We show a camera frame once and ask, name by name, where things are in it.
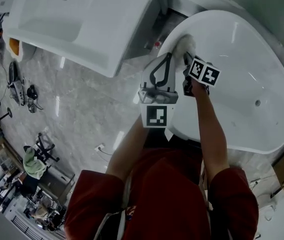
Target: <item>fluffy white brush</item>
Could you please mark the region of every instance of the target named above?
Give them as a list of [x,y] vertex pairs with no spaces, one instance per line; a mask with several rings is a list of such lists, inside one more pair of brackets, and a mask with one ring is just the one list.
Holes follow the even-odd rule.
[[195,40],[190,34],[184,35],[173,49],[173,55],[177,61],[183,59],[185,53],[189,52],[192,58],[195,57]]

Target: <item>bathtub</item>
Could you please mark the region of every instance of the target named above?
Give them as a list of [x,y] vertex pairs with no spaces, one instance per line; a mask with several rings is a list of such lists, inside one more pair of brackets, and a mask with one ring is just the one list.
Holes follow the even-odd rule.
[[[227,147],[260,154],[284,144],[284,67],[262,36],[244,19],[226,11],[197,13],[179,24],[159,56],[190,34],[196,55],[221,70],[210,98]],[[195,98],[184,96],[182,65],[176,69],[179,98],[168,127],[182,139],[200,141]]]

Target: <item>green towel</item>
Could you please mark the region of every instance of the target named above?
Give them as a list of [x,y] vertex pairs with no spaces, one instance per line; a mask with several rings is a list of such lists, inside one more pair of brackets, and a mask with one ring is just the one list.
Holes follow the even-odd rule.
[[47,166],[34,156],[35,150],[32,147],[29,147],[26,151],[23,165],[29,176],[39,180],[43,176]]

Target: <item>red shirt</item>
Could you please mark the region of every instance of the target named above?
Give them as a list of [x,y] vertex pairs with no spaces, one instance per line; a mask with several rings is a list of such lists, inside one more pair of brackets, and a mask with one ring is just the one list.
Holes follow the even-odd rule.
[[[132,172],[124,240],[252,240],[258,221],[255,196],[243,170],[229,168],[212,180],[208,212],[198,182],[202,156],[186,150],[145,149]],[[113,175],[84,170],[68,206],[69,240],[92,240],[107,213],[120,210],[124,183]]]

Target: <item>tile floor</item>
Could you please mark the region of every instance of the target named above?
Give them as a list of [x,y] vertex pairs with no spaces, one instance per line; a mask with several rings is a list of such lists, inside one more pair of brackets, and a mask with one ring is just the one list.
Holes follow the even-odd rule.
[[[184,18],[172,14],[162,33],[169,33]],[[12,60],[4,50],[0,54],[0,97],[7,86],[7,70]],[[150,55],[124,60],[119,74],[104,77],[68,59],[37,48],[33,58],[19,63],[20,77],[26,79],[26,88],[34,84],[39,93],[39,104],[44,110],[32,114],[26,106],[18,106],[10,98],[9,90],[2,100],[0,115],[10,107],[13,118],[5,118],[2,128],[15,150],[24,155],[23,146],[33,145],[39,132],[46,133],[56,145],[60,157],[56,166],[66,174],[81,170],[104,172],[110,156],[94,148],[105,144],[104,151],[112,154],[119,132],[126,133],[139,115],[139,106],[133,101],[144,66],[154,57]],[[271,193],[279,183],[271,167],[279,150],[261,155],[228,150],[231,164],[242,167],[248,181],[261,179],[253,192],[258,196]]]

